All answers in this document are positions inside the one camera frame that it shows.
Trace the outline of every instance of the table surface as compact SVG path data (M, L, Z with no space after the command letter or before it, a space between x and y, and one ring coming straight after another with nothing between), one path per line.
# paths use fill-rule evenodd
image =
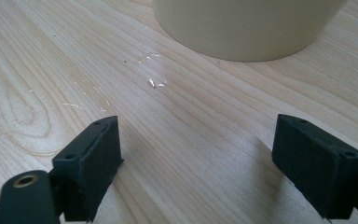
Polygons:
M329 223L271 149L280 113L358 148L358 0L306 49L265 63L181 46L152 5L0 0L0 188L118 115L125 162L95 223Z

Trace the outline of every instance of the beige cup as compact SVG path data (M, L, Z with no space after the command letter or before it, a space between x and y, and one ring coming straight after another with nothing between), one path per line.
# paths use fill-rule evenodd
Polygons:
M154 0L179 43L220 59L260 62L305 48L347 0Z

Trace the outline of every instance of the wooden table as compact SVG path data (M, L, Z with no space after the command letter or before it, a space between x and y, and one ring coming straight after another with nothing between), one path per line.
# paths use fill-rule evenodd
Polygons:
M358 0L266 63L181 46L152 0L0 0L0 188L118 115L125 162L95 223L329 223L271 161L279 113L358 148Z

